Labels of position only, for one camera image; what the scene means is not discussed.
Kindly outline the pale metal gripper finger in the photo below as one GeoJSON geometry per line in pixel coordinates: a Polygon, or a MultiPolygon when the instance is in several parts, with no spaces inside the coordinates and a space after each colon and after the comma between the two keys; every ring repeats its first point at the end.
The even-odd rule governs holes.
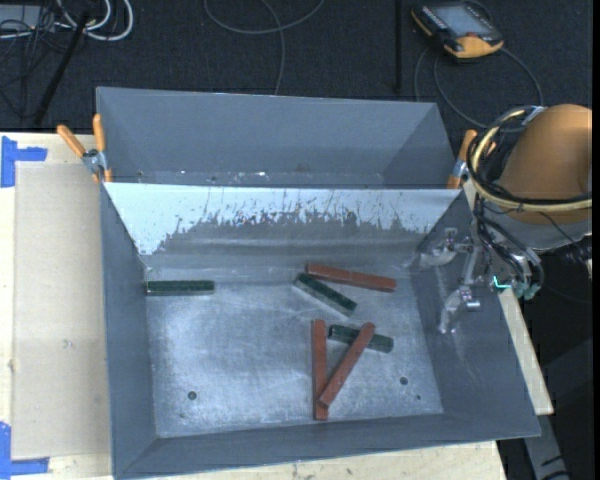
{"type": "Polygon", "coordinates": [[[428,237],[419,252],[419,267],[444,266],[458,254],[468,254],[472,251],[473,239],[468,234],[461,234],[455,227],[447,227],[440,234],[428,237]]]}
{"type": "Polygon", "coordinates": [[[460,287],[446,298],[440,312],[438,331],[453,333],[462,317],[481,309],[481,302],[469,287],[460,287]]]}

